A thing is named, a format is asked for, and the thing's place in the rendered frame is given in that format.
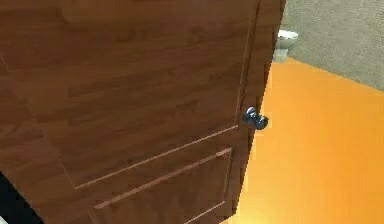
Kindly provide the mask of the brown wooden room door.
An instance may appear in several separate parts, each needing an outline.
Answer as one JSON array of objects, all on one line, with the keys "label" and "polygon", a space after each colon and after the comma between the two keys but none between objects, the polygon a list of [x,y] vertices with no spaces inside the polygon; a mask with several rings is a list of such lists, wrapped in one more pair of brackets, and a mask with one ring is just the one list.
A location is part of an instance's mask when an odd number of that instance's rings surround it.
[{"label": "brown wooden room door", "polygon": [[0,221],[231,217],[285,3],[0,0]]}]

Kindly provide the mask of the dark round door knob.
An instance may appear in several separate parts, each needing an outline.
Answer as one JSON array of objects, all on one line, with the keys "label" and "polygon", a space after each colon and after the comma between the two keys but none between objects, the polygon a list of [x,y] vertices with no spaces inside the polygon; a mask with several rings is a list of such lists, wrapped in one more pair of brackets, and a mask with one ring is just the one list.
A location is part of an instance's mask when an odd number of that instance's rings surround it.
[{"label": "dark round door knob", "polygon": [[263,130],[267,127],[269,119],[260,115],[255,107],[249,107],[241,116],[242,120],[247,124],[252,124],[256,130]]}]

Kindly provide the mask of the white toilet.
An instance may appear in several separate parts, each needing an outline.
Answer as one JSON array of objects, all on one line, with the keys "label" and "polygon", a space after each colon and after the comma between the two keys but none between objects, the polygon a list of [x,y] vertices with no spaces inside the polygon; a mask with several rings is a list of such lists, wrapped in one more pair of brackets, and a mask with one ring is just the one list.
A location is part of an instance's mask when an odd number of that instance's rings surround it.
[{"label": "white toilet", "polygon": [[295,44],[299,34],[294,31],[282,30],[278,31],[275,49],[273,53],[273,61],[283,63],[287,57],[288,52]]}]

